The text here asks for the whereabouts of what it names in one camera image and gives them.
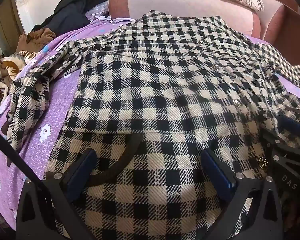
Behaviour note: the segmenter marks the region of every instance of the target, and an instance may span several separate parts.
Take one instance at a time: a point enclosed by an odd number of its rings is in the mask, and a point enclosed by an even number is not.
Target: brown strap
[[[300,109],[296,109],[293,107],[286,107],[286,110],[300,114]]]
[[[119,173],[121,173],[123,169],[129,164],[129,162],[134,157],[142,141],[142,138],[143,138],[143,133],[132,134],[119,160],[117,160],[114,164],[112,164],[107,170],[99,174],[90,176],[90,179],[88,180],[86,186],[93,187],[93,186],[104,184],[107,181],[114,178],[115,176],[117,176]]]
[[[4,135],[7,135],[9,125],[10,125],[10,123],[8,121],[6,121],[1,127],[1,131]]]

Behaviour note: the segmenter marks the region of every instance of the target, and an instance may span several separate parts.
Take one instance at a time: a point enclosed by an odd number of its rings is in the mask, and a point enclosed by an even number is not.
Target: pink sofa
[[[255,12],[230,0],[109,0],[109,12],[113,19],[119,17],[137,19],[150,10],[180,17],[219,15],[234,30],[269,42],[291,64],[300,65],[298,5],[294,0],[262,1],[264,10]]]

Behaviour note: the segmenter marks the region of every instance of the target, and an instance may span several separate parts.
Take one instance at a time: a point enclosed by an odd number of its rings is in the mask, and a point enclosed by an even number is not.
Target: screw
[[[53,177],[54,177],[55,179],[61,179],[62,173],[56,173]]]
[[[238,178],[238,179],[243,179],[244,178],[244,175],[241,173],[241,172],[237,172],[235,174],[235,176]]]
[[[266,176],[266,180],[269,181],[269,182],[272,182],[272,181],[273,181],[273,179],[272,179],[271,176]]]

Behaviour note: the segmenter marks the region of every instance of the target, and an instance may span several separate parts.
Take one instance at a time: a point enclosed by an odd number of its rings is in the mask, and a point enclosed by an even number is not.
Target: plastic bag
[[[98,5],[96,5],[95,7],[93,7],[91,10],[86,12],[86,18],[89,21],[93,21],[95,16],[103,16],[108,14],[108,1],[100,3]]]

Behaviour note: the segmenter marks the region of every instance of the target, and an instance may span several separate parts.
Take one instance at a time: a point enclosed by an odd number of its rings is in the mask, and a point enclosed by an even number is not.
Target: gold button
[[[265,171],[268,168],[268,162],[267,162],[266,158],[261,157],[258,161],[258,165],[259,165],[260,169]]]

